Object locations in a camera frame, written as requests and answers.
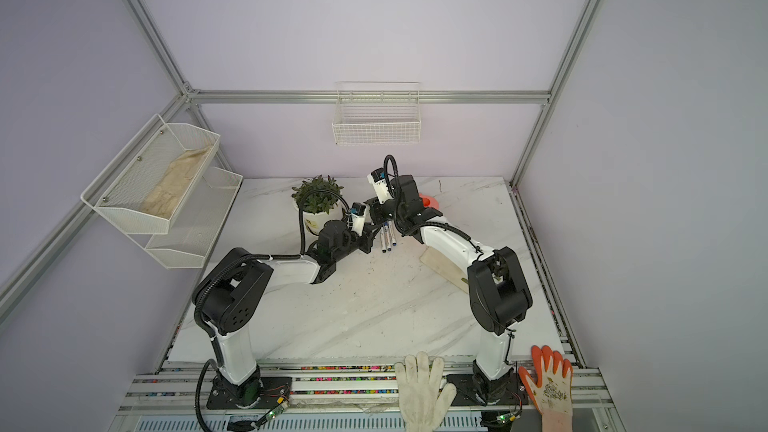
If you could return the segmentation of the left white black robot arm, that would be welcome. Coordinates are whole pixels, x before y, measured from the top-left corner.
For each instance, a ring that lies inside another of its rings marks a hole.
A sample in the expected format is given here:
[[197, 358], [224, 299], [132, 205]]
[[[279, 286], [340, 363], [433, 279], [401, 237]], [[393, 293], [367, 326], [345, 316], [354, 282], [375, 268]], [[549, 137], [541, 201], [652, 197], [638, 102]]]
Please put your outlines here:
[[249, 322], [269, 287], [325, 282], [351, 253], [369, 253], [380, 230], [372, 223], [351, 227], [344, 220], [331, 220], [297, 254], [231, 249], [192, 296], [193, 321], [207, 335], [225, 381], [240, 386], [257, 374]]

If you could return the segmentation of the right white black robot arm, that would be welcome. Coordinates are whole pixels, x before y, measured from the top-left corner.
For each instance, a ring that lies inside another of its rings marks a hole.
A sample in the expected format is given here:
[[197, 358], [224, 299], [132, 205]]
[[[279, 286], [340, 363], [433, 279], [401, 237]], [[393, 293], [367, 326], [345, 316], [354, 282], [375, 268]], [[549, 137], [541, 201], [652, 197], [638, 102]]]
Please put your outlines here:
[[392, 223], [400, 235], [436, 250], [465, 273], [470, 309], [484, 330], [473, 362], [475, 393], [484, 404], [498, 403], [513, 369], [513, 326], [533, 305], [517, 254], [475, 241], [441, 211], [425, 206], [411, 175], [392, 176], [379, 168], [367, 179], [376, 194], [366, 202], [375, 225]]

